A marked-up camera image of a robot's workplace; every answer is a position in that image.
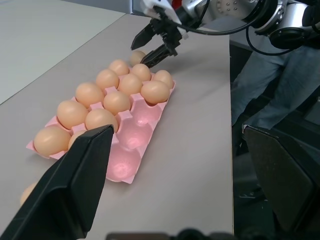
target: pink egg carton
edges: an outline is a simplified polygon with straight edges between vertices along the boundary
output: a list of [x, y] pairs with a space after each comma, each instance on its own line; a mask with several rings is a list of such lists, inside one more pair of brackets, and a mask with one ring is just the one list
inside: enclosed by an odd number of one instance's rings
[[[106, 88], [104, 94], [109, 94], [118, 91], [114, 86]], [[151, 140], [153, 132], [161, 118], [168, 100], [156, 105], [149, 105], [140, 93], [130, 95], [131, 110], [119, 112], [115, 118], [119, 124], [118, 131], [114, 133], [111, 143], [108, 168], [106, 178], [113, 182], [125, 182], [131, 184], [138, 172], [143, 155]], [[89, 110], [103, 109], [101, 102], [90, 105]], [[45, 127], [58, 126], [67, 131], [71, 136], [81, 130], [87, 130], [84, 123], [72, 127], [70, 130], [63, 127], [57, 118], [54, 116]], [[34, 141], [30, 141], [26, 148], [37, 153]], [[61, 151], [57, 154], [50, 155], [50, 158], [60, 159], [66, 151]]]

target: table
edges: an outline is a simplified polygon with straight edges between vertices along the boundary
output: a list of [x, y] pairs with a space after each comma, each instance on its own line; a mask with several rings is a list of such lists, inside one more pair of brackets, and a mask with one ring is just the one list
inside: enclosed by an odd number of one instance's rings
[[[149, 19], [125, 15], [21, 92], [0, 105], [0, 232], [19, 209], [24, 189], [53, 164], [25, 149], [77, 85], [93, 81], [111, 61], [127, 60]], [[154, 50], [162, 40], [143, 48]], [[106, 181], [89, 240], [110, 232], [205, 234], [233, 230], [229, 37], [190, 34], [152, 71], [166, 69], [176, 89], [134, 182]]]
[[60, 0], [0, 0], [0, 104], [123, 15]]

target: brown egg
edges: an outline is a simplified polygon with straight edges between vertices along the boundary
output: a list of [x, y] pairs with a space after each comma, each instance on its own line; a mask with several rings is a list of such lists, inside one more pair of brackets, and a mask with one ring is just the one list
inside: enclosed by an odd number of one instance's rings
[[113, 125], [114, 132], [118, 131], [118, 122], [108, 110], [97, 108], [89, 112], [85, 119], [86, 129], [96, 129], [104, 125]]
[[108, 67], [108, 69], [114, 71], [118, 76], [126, 75], [129, 73], [129, 67], [125, 61], [121, 59], [114, 60]]
[[146, 56], [146, 54], [143, 51], [133, 51], [132, 55], [130, 57], [130, 64], [132, 67], [135, 65], [141, 63], [142, 59]]
[[80, 135], [84, 134], [85, 132], [86, 132], [86, 130], [80, 130], [80, 131], [75, 132], [70, 138], [68, 149], [71, 148], [72, 144], [74, 144], [74, 142], [77, 139], [77, 137], [79, 137]]
[[129, 97], [120, 91], [108, 93], [103, 100], [103, 107], [113, 115], [130, 110], [131, 103]]
[[56, 116], [66, 129], [83, 124], [86, 121], [88, 110], [77, 101], [67, 100], [59, 104]]
[[148, 103], [159, 104], [167, 101], [170, 90], [162, 81], [150, 81], [143, 85], [141, 95]]
[[119, 85], [119, 77], [114, 71], [104, 69], [96, 76], [95, 83], [102, 91], [113, 86], [117, 88]]
[[102, 103], [105, 95], [94, 83], [84, 82], [76, 88], [75, 98], [79, 103], [89, 108], [91, 104]]
[[30, 196], [31, 192], [35, 189], [36, 185], [37, 182], [34, 182], [24, 190], [20, 198], [20, 206], [22, 206], [25, 203], [27, 198]]
[[142, 88], [141, 80], [134, 74], [129, 73], [120, 82], [118, 90], [126, 95], [140, 93]]
[[142, 82], [150, 81], [150, 79], [151, 79], [151, 73], [150, 73], [149, 68], [142, 63], [135, 65], [132, 68], [131, 73], [138, 76]]
[[171, 74], [166, 70], [157, 71], [152, 80], [160, 81], [168, 85], [170, 89], [174, 87], [174, 81]]
[[67, 151], [70, 138], [70, 134], [62, 128], [48, 126], [38, 132], [33, 144], [39, 154], [49, 157], [61, 151]]

